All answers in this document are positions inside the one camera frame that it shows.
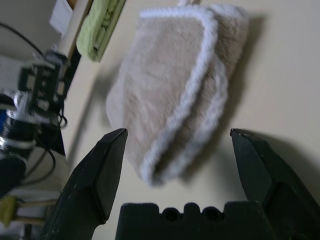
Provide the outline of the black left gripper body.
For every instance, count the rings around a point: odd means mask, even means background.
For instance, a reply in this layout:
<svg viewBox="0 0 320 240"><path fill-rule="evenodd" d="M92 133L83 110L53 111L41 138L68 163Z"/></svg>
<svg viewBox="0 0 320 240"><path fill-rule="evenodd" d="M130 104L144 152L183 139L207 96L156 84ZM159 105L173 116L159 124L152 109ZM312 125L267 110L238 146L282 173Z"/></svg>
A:
<svg viewBox="0 0 320 240"><path fill-rule="evenodd" d="M66 55L48 50L40 60L21 67L17 88L27 100L27 114L36 123L58 124L71 85L66 76L70 65Z"/></svg>

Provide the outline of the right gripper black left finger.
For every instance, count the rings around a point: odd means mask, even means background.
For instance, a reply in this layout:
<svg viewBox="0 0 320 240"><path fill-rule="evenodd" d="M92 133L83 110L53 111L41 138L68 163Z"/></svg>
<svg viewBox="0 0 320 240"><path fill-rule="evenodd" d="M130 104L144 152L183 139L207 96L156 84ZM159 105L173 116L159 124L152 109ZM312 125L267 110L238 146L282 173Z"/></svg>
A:
<svg viewBox="0 0 320 240"><path fill-rule="evenodd" d="M75 167L40 233L41 240L90 240L109 219L128 131L105 134Z"/></svg>

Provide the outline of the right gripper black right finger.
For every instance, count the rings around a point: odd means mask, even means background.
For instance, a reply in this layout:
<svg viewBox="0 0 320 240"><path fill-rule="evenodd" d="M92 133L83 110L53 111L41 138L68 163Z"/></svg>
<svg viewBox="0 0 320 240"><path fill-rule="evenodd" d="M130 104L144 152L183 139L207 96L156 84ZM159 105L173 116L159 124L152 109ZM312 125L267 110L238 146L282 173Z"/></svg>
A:
<svg viewBox="0 0 320 240"><path fill-rule="evenodd" d="M279 240L318 240L320 207L295 171L253 133L230 131L242 188L260 203Z"/></svg>

